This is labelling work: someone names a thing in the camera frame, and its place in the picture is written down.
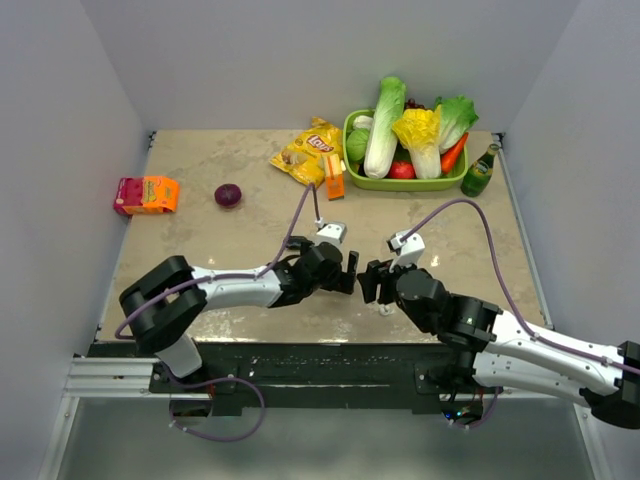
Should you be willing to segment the white earbud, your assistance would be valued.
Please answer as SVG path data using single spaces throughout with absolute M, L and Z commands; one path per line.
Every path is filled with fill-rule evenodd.
M 393 313 L 393 309 L 387 305 L 380 305 L 378 311 L 381 316 L 389 316 Z

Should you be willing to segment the black earbud charging case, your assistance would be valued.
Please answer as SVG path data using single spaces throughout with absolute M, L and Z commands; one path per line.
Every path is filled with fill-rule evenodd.
M 291 251 L 303 251 L 310 248 L 314 242 L 304 236 L 291 236 L 287 243 L 286 249 Z

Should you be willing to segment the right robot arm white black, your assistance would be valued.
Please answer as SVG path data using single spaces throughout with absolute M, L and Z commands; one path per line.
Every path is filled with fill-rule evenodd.
M 424 375 L 450 395 L 516 388 L 570 400 L 598 420 L 639 427 L 639 346 L 603 346 L 521 322 L 510 311 L 449 292 L 415 265 L 370 262 L 356 276 L 367 303 L 395 304 L 453 351 Z

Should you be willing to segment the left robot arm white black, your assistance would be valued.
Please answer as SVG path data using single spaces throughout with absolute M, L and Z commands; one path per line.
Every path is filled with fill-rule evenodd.
M 124 328 L 138 351 L 156 356 L 185 392 L 200 390 L 207 368 L 187 330 L 201 313 L 232 307 L 281 308 L 297 305 L 318 290 L 351 295 L 359 254 L 344 258 L 327 242 L 307 242 L 299 253 L 264 271 L 214 271 L 190 265 L 182 255 L 161 262 L 119 297 Z

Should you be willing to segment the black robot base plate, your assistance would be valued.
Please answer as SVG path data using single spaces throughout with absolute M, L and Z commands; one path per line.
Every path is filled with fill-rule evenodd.
M 150 391 L 201 393 L 204 400 L 170 399 L 182 417 L 239 416 L 247 408 L 391 409 L 414 414 L 446 412 L 455 418 L 469 407 L 478 417 L 480 400 L 492 389 L 455 395 L 424 375 L 453 357 L 438 343 L 294 344 L 218 343 L 198 345 L 203 370 L 178 382 L 154 359 Z

